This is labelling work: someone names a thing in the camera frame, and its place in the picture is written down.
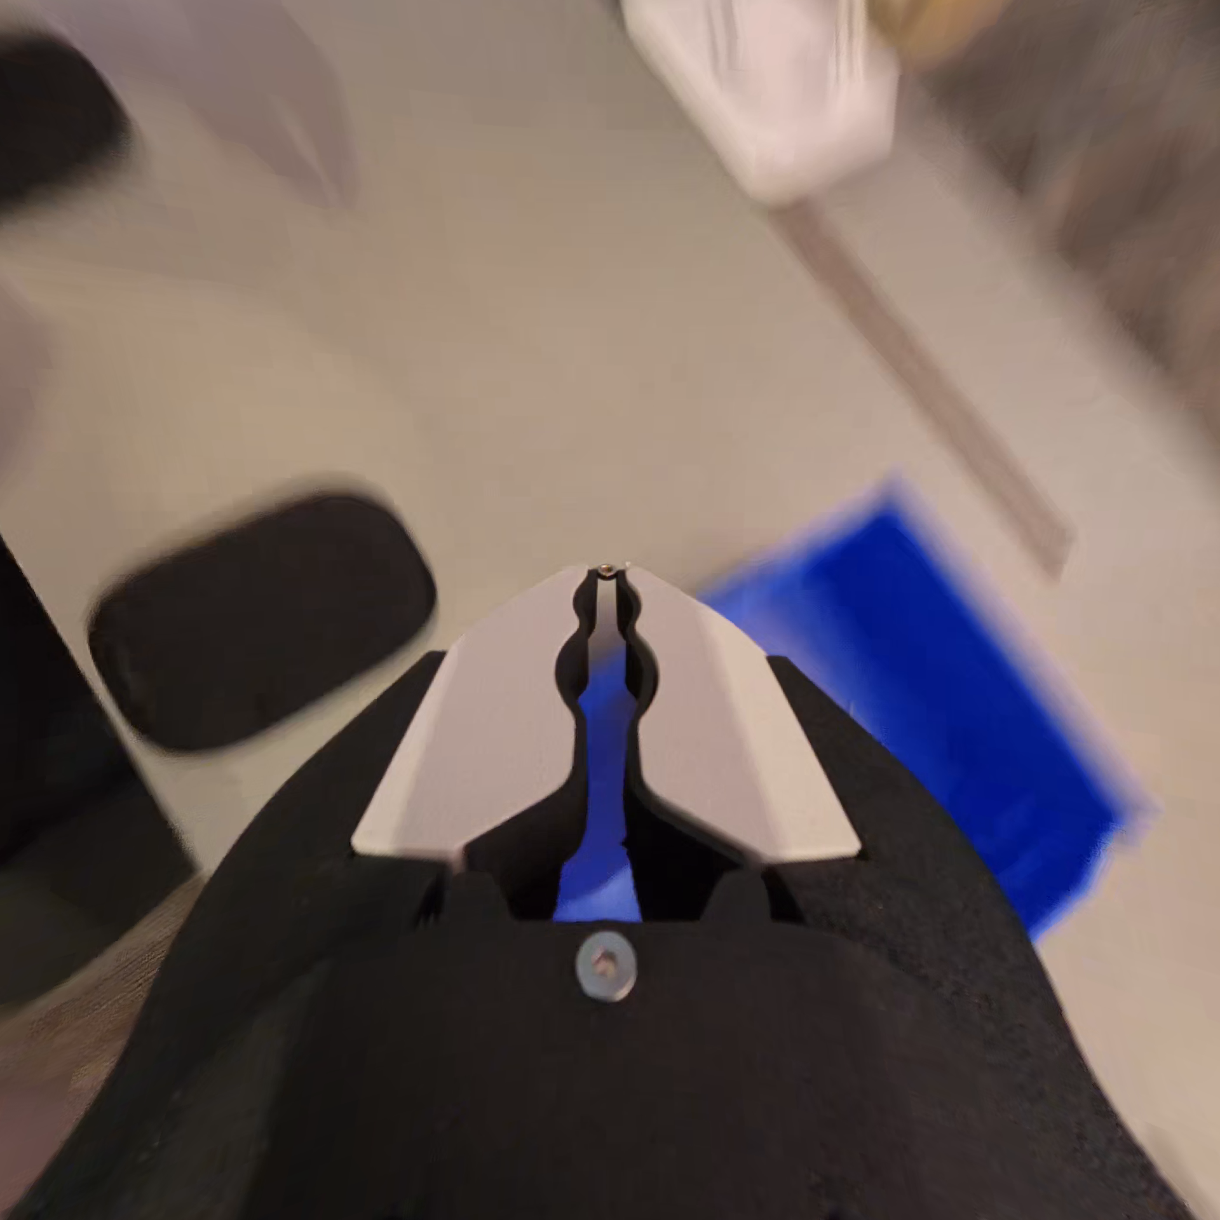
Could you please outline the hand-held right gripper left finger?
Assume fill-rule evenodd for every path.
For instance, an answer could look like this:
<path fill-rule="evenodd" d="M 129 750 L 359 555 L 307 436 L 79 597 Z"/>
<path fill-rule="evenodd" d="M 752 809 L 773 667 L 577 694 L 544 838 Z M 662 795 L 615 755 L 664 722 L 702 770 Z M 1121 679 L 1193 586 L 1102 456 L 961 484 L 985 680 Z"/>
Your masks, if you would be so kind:
<path fill-rule="evenodd" d="M 464 864 L 484 834 L 569 779 L 574 712 L 560 693 L 561 648 L 585 639 L 569 567 L 473 623 L 447 651 L 364 809 L 362 857 Z"/>

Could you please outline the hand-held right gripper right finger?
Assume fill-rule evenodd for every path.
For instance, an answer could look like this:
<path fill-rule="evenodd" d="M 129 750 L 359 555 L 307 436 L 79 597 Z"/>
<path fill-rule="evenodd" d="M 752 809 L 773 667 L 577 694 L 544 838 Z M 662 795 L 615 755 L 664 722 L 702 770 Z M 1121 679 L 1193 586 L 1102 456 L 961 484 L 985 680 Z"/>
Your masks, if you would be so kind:
<path fill-rule="evenodd" d="M 621 633 L 643 684 L 634 725 L 641 799 L 749 864 L 855 859 L 859 837 L 768 655 L 647 570 L 619 577 Z"/>

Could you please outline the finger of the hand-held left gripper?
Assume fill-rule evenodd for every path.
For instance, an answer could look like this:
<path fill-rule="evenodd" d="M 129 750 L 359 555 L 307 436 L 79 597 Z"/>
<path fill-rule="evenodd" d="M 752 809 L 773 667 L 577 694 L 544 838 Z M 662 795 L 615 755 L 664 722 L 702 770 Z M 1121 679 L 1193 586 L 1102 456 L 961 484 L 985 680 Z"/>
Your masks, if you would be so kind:
<path fill-rule="evenodd" d="M 139 82 L 176 99 L 307 202 L 354 201 L 341 79 L 284 3 L 66 2 L 54 31 L 114 89 Z"/>

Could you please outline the blue plastic bin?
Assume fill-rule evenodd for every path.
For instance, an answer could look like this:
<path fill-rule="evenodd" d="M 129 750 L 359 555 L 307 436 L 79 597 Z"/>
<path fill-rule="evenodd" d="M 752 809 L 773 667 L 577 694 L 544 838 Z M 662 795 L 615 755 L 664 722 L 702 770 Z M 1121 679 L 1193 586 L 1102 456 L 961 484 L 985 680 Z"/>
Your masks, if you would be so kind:
<path fill-rule="evenodd" d="M 731 570 L 695 600 L 802 673 L 924 789 L 1033 950 L 1150 806 L 898 493 Z"/>

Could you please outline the black padded wrist rest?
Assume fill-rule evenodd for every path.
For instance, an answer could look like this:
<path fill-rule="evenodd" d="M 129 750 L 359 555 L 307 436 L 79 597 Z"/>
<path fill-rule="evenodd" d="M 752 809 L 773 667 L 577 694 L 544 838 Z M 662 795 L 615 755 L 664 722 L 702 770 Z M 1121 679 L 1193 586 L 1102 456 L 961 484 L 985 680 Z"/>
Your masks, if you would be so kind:
<path fill-rule="evenodd" d="M 296 716 L 403 651 L 436 609 L 419 545 L 354 490 L 283 498 L 120 575 L 85 641 L 126 724 L 213 753 Z"/>

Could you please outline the person's black clothing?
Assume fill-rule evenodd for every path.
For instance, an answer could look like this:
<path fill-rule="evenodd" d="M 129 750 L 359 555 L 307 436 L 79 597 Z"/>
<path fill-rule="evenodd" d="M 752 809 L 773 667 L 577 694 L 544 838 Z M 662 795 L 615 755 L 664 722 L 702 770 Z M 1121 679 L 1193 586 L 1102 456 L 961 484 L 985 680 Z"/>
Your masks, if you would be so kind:
<path fill-rule="evenodd" d="M 66 981 L 194 873 L 2 543 L 2 1011 Z"/>

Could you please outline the instruction sign on white stand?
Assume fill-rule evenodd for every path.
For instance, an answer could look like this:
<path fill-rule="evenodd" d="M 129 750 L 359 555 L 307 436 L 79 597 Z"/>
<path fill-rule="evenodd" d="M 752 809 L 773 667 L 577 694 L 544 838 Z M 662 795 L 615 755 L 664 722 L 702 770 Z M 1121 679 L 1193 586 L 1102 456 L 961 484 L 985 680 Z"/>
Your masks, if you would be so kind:
<path fill-rule="evenodd" d="M 884 160 L 907 69 L 959 53 L 1003 2 L 622 2 L 634 51 L 766 208 Z"/>

